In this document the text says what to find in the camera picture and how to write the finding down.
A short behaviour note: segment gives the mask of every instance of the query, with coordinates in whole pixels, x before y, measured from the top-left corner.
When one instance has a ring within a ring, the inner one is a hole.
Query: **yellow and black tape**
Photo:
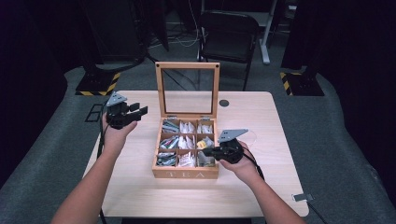
[[[94,96],[94,95],[110,95],[113,92],[114,88],[116,88],[117,81],[120,78],[120,73],[114,75],[111,79],[110,84],[105,90],[100,91],[76,91],[76,95],[85,95],[85,96]]]
[[[280,73],[280,78],[282,78],[283,87],[285,88],[286,94],[289,96],[292,96],[293,92],[291,91],[290,84],[288,82],[288,78],[287,78],[286,74],[292,74],[292,75],[299,76],[301,73]]]

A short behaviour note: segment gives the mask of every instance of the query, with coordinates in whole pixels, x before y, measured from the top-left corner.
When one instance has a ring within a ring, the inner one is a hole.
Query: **chair back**
[[[225,12],[206,11],[199,19],[199,27],[205,31],[236,32],[257,35],[259,24],[249,15]]]

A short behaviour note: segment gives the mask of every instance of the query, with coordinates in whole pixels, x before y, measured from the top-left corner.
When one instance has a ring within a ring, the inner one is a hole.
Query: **handheld controller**
[[[124,126],[132,123],[132,121],[139,121],[143,115],[146,115],[149,111],[147,106],[140,108],[139,103],[127,105],[126,97],[113,92],[110,99],[107,101],[107,123],[115,129],[121,129]]]
[[[214,157],[215,160],[225,160],[229,163],[238,163],[244,156],[244,149],[236,137],[248,130],[225,130],[219,138],[219,147],[207,147],[203,152],[206,156]]]

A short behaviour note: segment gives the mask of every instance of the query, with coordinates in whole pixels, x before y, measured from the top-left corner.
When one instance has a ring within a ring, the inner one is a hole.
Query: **wooden table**
[[[128,105],[148,106],[148,114],[127,138],[116,162],[103,211],[107,217],[262,217],[248,186],[220,166],[218,179],[154,178],[151,165],[160,125],[157,91],[119,91]],[[240,136],[262,168],[265,181],[300,216],[309,210],[306,202],[295,202],[292,194],[303,193],[290,149],[276,111],[274,99],[264,91],[220,91],[218,132],[249,129]],[[85,173],[96,160],[98,142]]]

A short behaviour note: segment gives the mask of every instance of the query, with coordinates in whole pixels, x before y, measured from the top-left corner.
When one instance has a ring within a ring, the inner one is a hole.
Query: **wooden box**
[[[203,164],[203,160],[199,159],[203,157],[201,151],[205,147],[205,140],[210,139],[207,143],[213,143],[215,147],[219,144],[216,121],[219,63],[158,62],[155,66],[161,121],[152,163],[154,176],[218,178],[219,163],[214,158],[206,158],[210,162]],[[187,141],[188,147],[186,144],[178,146],[179,142]]]

